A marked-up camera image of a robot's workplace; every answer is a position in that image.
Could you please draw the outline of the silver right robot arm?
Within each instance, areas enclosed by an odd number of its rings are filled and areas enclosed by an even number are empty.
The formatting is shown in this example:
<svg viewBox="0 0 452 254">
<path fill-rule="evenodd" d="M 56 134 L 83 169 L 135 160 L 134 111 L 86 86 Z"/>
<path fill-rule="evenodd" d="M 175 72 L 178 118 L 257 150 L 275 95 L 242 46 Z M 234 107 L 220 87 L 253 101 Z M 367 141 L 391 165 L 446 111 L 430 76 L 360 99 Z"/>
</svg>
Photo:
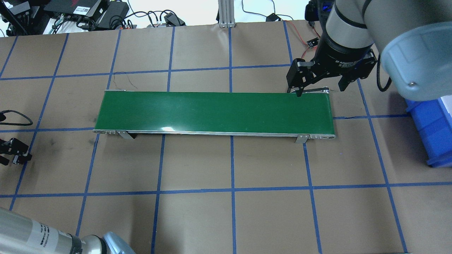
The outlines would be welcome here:
<svg viewBox="0 0 452 254">
<path fill-rule="evenodd" d="M 451 95 L 450 0 L 310 0 L 305 19 L 319 22 L 315 56 L 296 58 L 287 73 L 288 93 L 301 96 L 322 79 L 341 77 L 340 91 L 377 68 L 405 99 Z"/>
</svg>

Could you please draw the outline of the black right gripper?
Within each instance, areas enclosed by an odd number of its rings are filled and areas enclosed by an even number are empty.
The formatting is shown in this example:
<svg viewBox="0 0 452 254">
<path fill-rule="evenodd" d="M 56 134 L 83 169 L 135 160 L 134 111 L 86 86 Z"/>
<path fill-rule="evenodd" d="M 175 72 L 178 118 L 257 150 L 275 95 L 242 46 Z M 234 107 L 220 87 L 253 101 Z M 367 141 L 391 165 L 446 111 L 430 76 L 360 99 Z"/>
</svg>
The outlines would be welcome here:
<svg viewBox="0 0 452 254">
<path fill-rule="evenodd" d="M 357 79 L 366 79 L 376 64 L 377 58 L 371 49 L 363 59 L 354 62 L 329 59 L 326 63 L 320 63 L 315 60 L 305 61 L 296 58 L 292 61 L 286 75 L 287 92 L 296 93 L 297 97 L 301 97 L 307 86 L 332 77 L 341 77 L 338 87 L 341 92 L 344 92 L 350 83 Z"/>
</svg>

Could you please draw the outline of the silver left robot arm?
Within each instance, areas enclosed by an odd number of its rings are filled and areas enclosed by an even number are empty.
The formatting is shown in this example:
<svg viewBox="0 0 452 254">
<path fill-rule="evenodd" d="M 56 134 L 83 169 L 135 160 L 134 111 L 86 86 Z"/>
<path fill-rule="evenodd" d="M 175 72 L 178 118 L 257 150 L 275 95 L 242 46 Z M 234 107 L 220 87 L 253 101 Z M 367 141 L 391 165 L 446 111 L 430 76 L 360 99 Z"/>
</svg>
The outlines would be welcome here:
<svg viewBox="0 0 452 254">
<path fill-rule="evenodd" d="M 27 164 L 29 146 L 17 138 L 1 139 L 1 165 Z M 118 235 L 87 235 L 80 239 L 54 227 L 1 208 L 1 254 L 135 254 Z"/>
</svg>

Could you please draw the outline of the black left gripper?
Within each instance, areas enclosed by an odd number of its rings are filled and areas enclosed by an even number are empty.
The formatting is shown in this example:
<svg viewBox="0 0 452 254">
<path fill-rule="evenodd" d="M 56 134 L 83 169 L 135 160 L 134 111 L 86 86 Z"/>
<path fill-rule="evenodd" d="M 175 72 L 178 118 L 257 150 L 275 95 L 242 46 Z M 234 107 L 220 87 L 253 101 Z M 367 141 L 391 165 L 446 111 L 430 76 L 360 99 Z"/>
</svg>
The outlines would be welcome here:
<svg viewBox="0 0 452 254">
<path fill-rule="evenodd" d="M 29 146 L 17 138 L 11 138 L 8 141 L 1 139 L 0 154 L 0 163 L 5 166 L 10 163 L 10 160 L 2 155 L 12 155 L 12 163 L 16 165 L 23 165 L 32 159 L 32 154 L 29 153 Z"/>
</svg>

